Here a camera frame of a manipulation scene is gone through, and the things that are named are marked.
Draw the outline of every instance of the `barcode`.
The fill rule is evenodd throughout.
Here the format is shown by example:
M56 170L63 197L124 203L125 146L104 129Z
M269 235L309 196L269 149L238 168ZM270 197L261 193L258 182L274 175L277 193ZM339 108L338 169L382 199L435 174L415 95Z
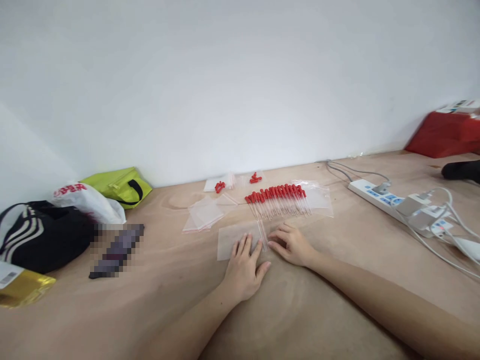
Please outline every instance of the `barcode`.
M17 275L16 272L9 273L7 276L5 276L3 278L2 281L0 281L0 285L7 285L10 281L12 281L12 279L15 277L15 275Z

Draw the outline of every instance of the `red box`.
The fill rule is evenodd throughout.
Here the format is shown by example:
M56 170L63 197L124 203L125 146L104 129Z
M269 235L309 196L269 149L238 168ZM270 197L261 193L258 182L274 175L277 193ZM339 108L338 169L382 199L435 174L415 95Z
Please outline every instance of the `red box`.
M470 114L433 111L405 150L435 159L480 150L480 120Z

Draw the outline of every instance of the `gray cable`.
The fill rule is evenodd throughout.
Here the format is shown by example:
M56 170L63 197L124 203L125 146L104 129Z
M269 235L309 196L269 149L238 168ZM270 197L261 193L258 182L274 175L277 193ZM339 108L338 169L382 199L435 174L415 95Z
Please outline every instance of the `gray cable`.
M337 171L343 173L343 174L348 178L348 180L350 180L350 182L353 181L352 178L350 177L350 175L348 175L345 171L340 170L340 169L337 168L337 167L333 167L332 165L330 165L330 163L329 163L328 161L325 161L325 162L326 162L326 165L327 165L330 169L337 170Z
M339 172L344 173L344 174L346 175L346 177L350 180L350 182L352 182L352 178L351 178L350 176L348 176L346 172L340 170L339 168L330 166L330 163L343 166L344 168L347 168L347 169L349 169L349 170L351 170L351 171L353 171L353 172L356 172L356 173L378 175L378 176L381 176L382 178L386 179L386 180L390 183L390 179L389 179L388 177L386 177L385 175L379 173L379 172L355 170L354 168L351 168L351 167L349 167L349 166L347 166L347 165L344 165L344 164L342 164L342 163L335 162L335 161L332 161L332 160L328 160L328 159L327 159L327 160L322 160L322 161L317 161L317 163L326 163L326 165L327 165L329 168L332 168L332 169L338 170Z

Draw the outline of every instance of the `green zipper pouch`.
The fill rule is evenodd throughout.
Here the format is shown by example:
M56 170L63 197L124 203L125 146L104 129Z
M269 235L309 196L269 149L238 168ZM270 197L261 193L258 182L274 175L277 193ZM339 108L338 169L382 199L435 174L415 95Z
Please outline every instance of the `green zipper pouch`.
M135 167L102 172L80 181L97 189L104 197L117 200L124 209L133 209L152 191Z

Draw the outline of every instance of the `left hand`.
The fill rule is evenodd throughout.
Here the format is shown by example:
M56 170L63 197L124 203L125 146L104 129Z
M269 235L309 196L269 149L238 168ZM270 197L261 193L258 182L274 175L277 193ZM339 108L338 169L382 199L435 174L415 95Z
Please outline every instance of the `left hand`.
M257 292L271 265L266 261L256 269L257 260L262 251L262 242L258 241L250 256L251 246L252 234L244 234L240 242L235 242L225 278L220 285L236 303L250 299Z

